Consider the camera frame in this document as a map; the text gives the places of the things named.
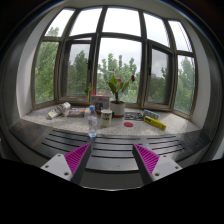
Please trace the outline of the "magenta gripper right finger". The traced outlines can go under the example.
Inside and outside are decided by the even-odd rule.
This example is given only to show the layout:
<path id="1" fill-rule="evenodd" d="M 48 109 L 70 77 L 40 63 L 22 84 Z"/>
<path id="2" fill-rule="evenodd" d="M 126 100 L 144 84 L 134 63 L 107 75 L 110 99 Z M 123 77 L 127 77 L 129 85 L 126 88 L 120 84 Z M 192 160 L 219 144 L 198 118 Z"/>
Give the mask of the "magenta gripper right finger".
<path id="1" fill-rule="evenodd" d="M 132 153 L 144 185 L 182 169 L 182 167 L 171 158 L 159 156 L 155 152 L 138 144 L 133 145 Z"/>

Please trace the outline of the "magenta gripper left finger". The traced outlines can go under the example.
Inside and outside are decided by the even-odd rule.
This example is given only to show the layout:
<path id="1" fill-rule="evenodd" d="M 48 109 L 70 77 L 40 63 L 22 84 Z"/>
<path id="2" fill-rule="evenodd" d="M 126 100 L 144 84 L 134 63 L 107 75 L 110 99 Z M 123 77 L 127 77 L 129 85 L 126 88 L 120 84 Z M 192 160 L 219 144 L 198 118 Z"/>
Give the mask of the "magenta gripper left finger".
<path id="1" fill-rule="evenodd" d="M 87 143 L 63 155 L 56 154 L 42 169 L 65 180 L 79 184 L 91 154 L 90 144 Z"/>

